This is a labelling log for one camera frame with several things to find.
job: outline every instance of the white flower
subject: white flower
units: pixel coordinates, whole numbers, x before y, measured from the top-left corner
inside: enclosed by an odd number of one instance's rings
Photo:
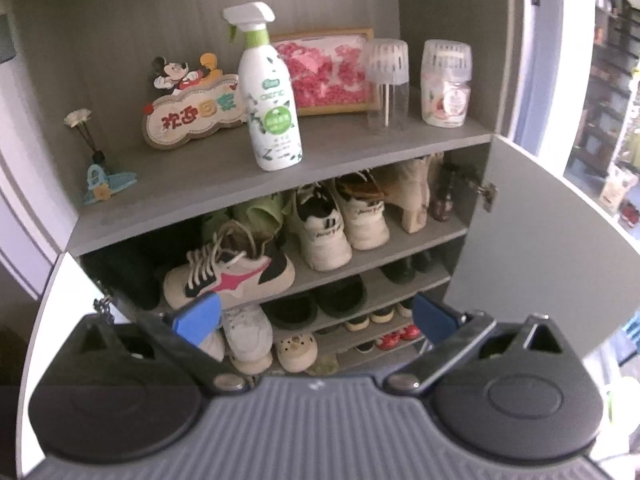
[[[75,112],[71,112],[68,116],[65,117],[64,123],[69,128],[75,128],[80,123],[85,123],[91,117],[91,110],[87,110],[86,108],[80,108]]]

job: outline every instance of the white spray bottle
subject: white spray bottle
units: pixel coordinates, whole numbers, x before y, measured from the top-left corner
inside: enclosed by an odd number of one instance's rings
[[[231,25],[232,40],[236,27],[245,33],[238,76],[255,160],[265,171],[293,166],[302,160],[302,144],[289,70],[267,32],[266,23],[275,15],[263,2],[229,7],[222,15]]]

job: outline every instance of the cabinet door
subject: cabinet door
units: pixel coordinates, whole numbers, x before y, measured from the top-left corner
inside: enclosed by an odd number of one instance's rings
[[[70,254],[62,254],[51,273],[31,332],[20,383],[16,431],[16,465],[21,478],[44,459],[29,421],[29,401],[38,382],[71,331],[102,293]]]
[[[636,242],[586,195],[529,153],[494,136],[484,184],[445,295],[459,311],[498,321],[548,314],[580,356],[640,308]]]

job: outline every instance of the clear plastic container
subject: clear plastic container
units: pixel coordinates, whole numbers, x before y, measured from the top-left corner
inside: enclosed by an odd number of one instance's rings
[[[401,40],[371,40],[366,54],[369,127],[383,134],[402,129],[409,110],[408,46]]]
[[[471,47],[466,43],[427,40],[422,54],[422,118],[427,124],[457,128],[465,123],[471,96]]]

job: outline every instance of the gray base plate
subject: gray base plate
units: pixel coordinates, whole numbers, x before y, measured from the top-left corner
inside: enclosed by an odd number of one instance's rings
[[[371,378],[264,378],[212,402],[185,438],[138,462],[46,458],[28,480],[595,480],[585,458],[553,466],[489,462],[450,442],[418,400]]]

